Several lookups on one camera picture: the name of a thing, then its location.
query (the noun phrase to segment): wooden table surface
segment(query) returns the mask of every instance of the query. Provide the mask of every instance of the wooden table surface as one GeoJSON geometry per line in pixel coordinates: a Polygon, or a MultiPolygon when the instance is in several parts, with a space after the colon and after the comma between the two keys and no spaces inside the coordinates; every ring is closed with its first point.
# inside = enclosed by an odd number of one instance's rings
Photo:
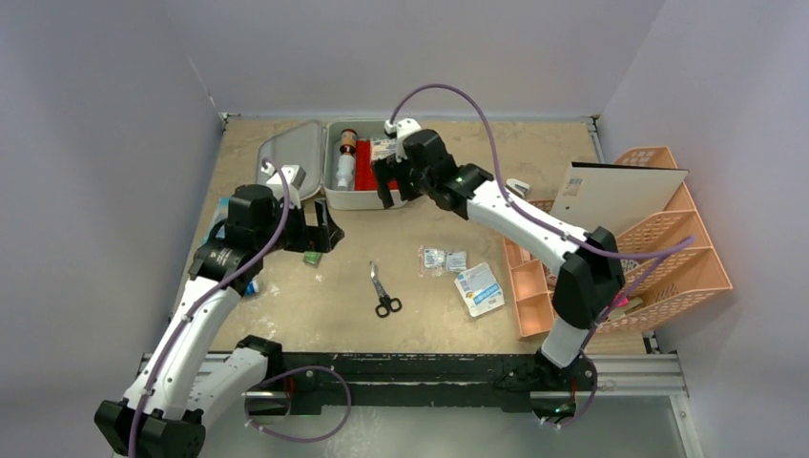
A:
{"type": "MultiPolygon", "coordinates": [[[[219,151],[194,247],[207,231],[218,199],[255,182],[260,144],[301,120],[231,119],[219,151]]],[[[459,164],[492,170],[486,134],[478,122],[425,121],[459,164]]],[[[492,123],[504,177],[531,185],[529,198],[553,198],[572,160],[596,161],[582,122],[492,123]]],[[[503,237],[480,224],[439,210],[428,198],[385,211],[333,211],[345,239],[323,256],[316,269],[302,255],[278,252],[259,274],[264,293],[243,300],[218,332],[213,350],[232,350],[247,334],[283,344],[289,351],[531,353],[542,338],[521,340],[506,268],[503,237]],[[471,267],[486,261],[504,288],[507,303],[477,319],[468,315],[454,277],[421,278],[420,246],[461,249],[471,267]],[[368,262],[403,309],[386,319],[378,303],[368,262]]],[[[590,353],[643,354],[639,333],[597,335],[590,353]]]]}

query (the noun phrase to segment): green object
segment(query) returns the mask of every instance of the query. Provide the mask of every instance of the green object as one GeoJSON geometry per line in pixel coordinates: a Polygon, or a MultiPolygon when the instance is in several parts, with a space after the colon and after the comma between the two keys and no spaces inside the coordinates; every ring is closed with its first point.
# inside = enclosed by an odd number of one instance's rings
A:
{"type": "Polygon", "coordinates": [[[323,253],[318,253],[317,251],[304,251],[303,252],[303,262],[317,267],[318,264],[321,263],[321,258],[323,257],[323,253]]]}

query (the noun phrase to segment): white bottle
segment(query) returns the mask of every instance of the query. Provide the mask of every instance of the white bottle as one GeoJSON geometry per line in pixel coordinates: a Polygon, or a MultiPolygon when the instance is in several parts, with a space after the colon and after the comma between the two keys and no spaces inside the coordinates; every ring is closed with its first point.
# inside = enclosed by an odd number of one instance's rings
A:
{"type": "Polygon", "coordinates": [[[354,166],[357,159],[357,133],[351,129],[345,129],[340,133],[340,159],[337,161],[337,190],[348,191],[351,181],[354,181],[354,166]]]}
{"type": "Polygon", "coordinates": [[[337,161],[337,190],[348,191],[351,181],[354,181],[354,165],[356,159],[352,155],[340,155],[337,161]]]}

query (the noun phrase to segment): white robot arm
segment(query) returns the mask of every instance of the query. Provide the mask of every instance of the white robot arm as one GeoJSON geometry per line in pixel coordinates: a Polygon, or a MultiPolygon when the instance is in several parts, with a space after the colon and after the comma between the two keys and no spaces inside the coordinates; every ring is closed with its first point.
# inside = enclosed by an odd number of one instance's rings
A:
{"type": "Polygon", "coordinates": [[[519,205],[566,236],[615,252],[613,234],[600,227],[590,234],[515,195],[508,195],[507,201],[489,172],[474,164],[456,165],[441,137],[435,131],[422,129],[413,119],[396,124],[386,121],[384,129],[397,139],[395,156],[373,164],[385,208],[392,206],[387,183],[396,181],[402,199],[428,196],[439,208],[494,229],[543,262],[558,277],[553,308],[559,320],[554,322],[539,355],[551,369],[568,367],[579,355],[598,315],[624,285],[620,262],[594,256],[568,237],[532,223],[509,207],[519,205]]]}
{"type": "MultiPolygon", "coordinates": [[[[325,200],[314,202],[318,225],[307,226],[298,197],[305,172],[298,166],[284,166],[280,172],[289,183],[290,210],[275,249],[331,251],[344,233],[331,219],[325,200]]],[[[269,363],[281,358],[281,346],[247,336],[239,342],[227,364],[195,385],[218,330],[239,303],[247,284],[262,268],[262,261],[214,293],[193,316],[190,313],[192,304],[252,259],[278,227],[280,202],[275,196],[283,194],[282,185],[274,170],[268,171],[268,175],[271,177],[266,185],[238,187],[229,200],[228,218],[214,225],[207,241],[195,252],[180,304],[155,351],[156,355],[165,353],[162,361],[151,358],[120,401],[104,401],[96,411],[95,423],[115,453],[127,454],[134,413],[144,399],[137,436],[138,456],[197,456],[206,428],[241,393],[276,375],[272,367],[278,365],[269,363]],[[222,225],[224,239],[218,239],[222,225]],[[156,365],[161,365],[157,372],[156,365]],[[147,381],[155,374],[156,383],[151,392],[146,392],[147,381]]]]}

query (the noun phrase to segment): metal scissor blade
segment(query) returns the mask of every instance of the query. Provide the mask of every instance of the metal scissor blade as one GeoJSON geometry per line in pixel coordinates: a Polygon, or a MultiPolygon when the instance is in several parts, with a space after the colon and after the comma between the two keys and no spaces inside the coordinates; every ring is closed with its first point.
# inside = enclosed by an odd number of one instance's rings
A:
{"type": "Polygon", "coordinates": [[[372,261],[371,262],[371,282],[374,283],[374,289],[377,290],[377,295],[380,298],[387,296],[387,293],[384,292],[384,288],[379,281],[379,273],[377,270],[377,263],[372,261]]]}

